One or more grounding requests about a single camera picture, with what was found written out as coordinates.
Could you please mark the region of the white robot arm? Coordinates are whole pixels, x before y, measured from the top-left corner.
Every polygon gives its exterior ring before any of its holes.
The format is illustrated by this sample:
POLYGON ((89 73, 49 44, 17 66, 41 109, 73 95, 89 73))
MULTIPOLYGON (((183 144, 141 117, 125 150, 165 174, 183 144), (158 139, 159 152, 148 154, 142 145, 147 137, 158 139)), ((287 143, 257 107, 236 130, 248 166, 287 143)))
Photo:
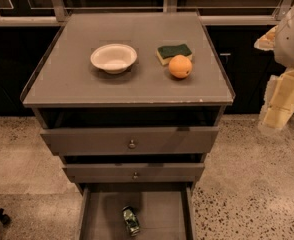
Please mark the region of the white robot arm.
POLYGON ((264 134, 281 131, 294 114, 294 5, 280 21, 256 40, 254 47, 272 51, 286 70, 267 82, 258 129, 264 134))

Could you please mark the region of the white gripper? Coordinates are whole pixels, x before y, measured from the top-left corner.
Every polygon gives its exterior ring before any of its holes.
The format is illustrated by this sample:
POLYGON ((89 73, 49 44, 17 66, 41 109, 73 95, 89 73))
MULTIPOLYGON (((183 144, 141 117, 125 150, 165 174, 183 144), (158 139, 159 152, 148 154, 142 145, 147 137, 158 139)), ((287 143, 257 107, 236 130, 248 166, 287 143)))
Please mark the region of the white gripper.
MULTIPOLYGON (((273 51, 275 46, 274 26, 258 38, 254 47, 263 51, 273 51)), ((289 68, 275 79, 275 88, 271 98, 264 104, 259 114, 258 126, 261 129, 282 130, 294 111, 294 69, 289 68)))

